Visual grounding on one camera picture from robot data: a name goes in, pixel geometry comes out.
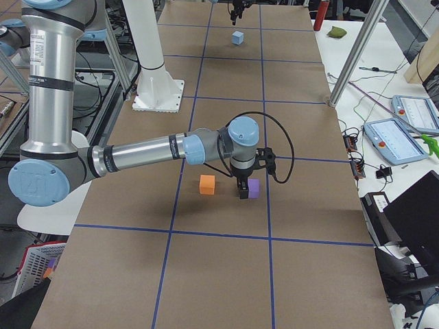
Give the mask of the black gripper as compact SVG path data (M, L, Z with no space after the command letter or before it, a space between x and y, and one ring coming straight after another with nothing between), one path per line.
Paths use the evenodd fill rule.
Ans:
M233 167L233 175L237 180L238 196L240 199L248 199L249 187L248 178L252 175L254 169L252 167L247 169L239 169Z
M244 10L252 5L251 0L232 0L233 9L230 12L231 17L242 17Z

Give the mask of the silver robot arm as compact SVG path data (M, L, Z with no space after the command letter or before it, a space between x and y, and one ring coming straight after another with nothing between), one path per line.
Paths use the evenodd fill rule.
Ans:
M75 53L88 34L107 35L103 1L24 1L30 30L29 137L8 176L12 193L32 206L61 202L79 186L108 173L168 160L191 165L229 159L240 198L249 194L259 126L241 114L218 130L198 129L148 141L77 148L71 140Z

